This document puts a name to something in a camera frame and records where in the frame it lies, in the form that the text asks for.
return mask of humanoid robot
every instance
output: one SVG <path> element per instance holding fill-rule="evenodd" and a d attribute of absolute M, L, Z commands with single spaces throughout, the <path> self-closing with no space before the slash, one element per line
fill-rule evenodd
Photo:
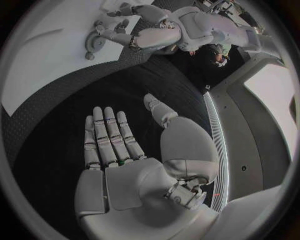
<path fill-rule="evenodd" d="M 162 162 L 145 156 L 124 112 L 97 106 L 86 117 L 75 213 L 90 239 L 176 239 L 193 223 L 198 238 L 218 215 L 201 190 L 219 172 L 212 138 L 149 93 L 144 105 L 164 128 Z"/>
<path fill-rule="evenodd" d="M 99 36 L 137 51 L 155 52 L 176 45 L 182 51 L 194 52 L 203 45 L 223 44 L 280 57 L 270 36 L 257 34 L 250 26 L 237 26 L 227 17 L 209 14 L 194 6 L 170 12 L 154 5 L 133 6 L 124 2 L 118 10 L 107 15 L 139 15 L 154 26 L 133 36 L 120 31 L 126 28 L 127 19 L 115 30 L 105 28 L 101 22 L 95 23 Z"/>

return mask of white panel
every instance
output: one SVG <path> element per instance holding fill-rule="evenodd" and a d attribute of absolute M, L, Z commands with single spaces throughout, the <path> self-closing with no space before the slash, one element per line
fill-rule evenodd
<path fill-rule="evenodd" d="M 93 23 L 102 19 L 110 29 L 123 18 L 108 17 L 123 0 L 65 0 L 32 29 L 13 59 L 5 81 L 2 105 L 11 116 L 32 94 L 52 81 L 92 65 L 117 61 L 123 46 L 106 41 L 92 61 L 85 59 L 85 39 Z M 153 0 L 131 0 L 151 4 Z M 130 34 L 140 17 L 130 16 Z"/>
<path fill-rule="evenodd" d="M 260 99 L 277 121 L 293 159 L 297 144 L 297 127 L 290 113 L 290 103 L 295 90 L 289 70 L 268 64 L 246 81 L 245 86 Z"/>

